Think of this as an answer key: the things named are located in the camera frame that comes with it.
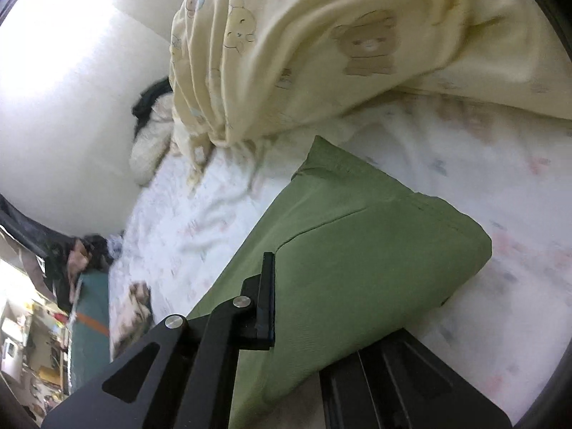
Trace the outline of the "cream bear-print duvet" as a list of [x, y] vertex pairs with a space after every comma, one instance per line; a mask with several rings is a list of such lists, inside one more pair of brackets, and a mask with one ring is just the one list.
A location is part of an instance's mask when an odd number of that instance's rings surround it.
[[231, 146], [398, 88], [571, 115], [571, 62], [535, 0], [183, 0], [173, 138], [200, 171]]

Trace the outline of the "black garment on pillow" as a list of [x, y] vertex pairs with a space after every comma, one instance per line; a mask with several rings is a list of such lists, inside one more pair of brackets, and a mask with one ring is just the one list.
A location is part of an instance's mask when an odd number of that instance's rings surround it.
[[172, 92], [173, 89], [171, 88], [169, 78], [166, 77], [157, 80], [157, 82], [154, 82], [140, 93], [138, 102], [136, 102], [131, 109], [132, 115], [136, 118], [134, 138], [136, 138], [139, 132], [147, 125], [155, 102], [160, 97]]

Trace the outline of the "white floral bed sheet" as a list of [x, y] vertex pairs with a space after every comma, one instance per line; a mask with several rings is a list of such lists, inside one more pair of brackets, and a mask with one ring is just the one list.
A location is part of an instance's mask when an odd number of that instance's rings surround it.
[[165, 157], [109, 275], [109, 325], [143, 282], [157, 320], [192, 310], [323, 137], [490, 235], [493, 257], [413, 333], [518, 422], [571, 339], [571, 124], [499, 105], [392, 95], [341, 119], [214, 149], [197, 186]]

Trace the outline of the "green pants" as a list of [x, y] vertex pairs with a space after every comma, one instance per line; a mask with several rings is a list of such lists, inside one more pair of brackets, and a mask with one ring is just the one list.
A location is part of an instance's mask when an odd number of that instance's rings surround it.
[[328, 365], [440, 306], [492, 254], [441, 198], [315, 138], [305, 161], [192, 310], [210, 313], [275, 257], [275, 344], [245, 351], [230, 424], [246, 428]]

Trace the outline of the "beige pillow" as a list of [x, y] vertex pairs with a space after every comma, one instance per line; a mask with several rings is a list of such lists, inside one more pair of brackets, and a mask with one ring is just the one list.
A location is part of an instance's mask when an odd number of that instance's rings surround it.
[[159, 96], [138, 120], [129, 166], [133, 179], [146, 186], [171, 148], [173, 135], [173, 94]]

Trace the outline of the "dark clothes pile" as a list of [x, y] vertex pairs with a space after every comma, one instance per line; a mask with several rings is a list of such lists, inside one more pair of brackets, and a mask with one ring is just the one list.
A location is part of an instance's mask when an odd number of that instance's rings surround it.
[[97, 271], [108, 273], [121, 251], [121, 239], [102, 235], [64, 237], [46, 246], [45, 284], [55, 296], [57, 307], [70, 313], [76, 298], [79, 277]]

